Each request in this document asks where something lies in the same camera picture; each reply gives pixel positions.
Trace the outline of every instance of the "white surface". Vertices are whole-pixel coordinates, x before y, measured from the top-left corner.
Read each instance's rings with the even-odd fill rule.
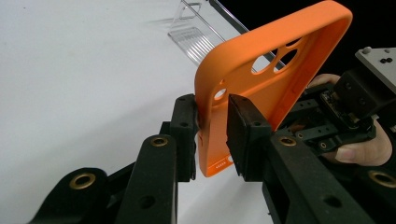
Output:
[[[177,0],[0,3],[0,223],[26,223],[81,167],[108,175],[193,93],[167,36]],[[260,183],[233,167],[179,184],[178,223],[272,223]]]

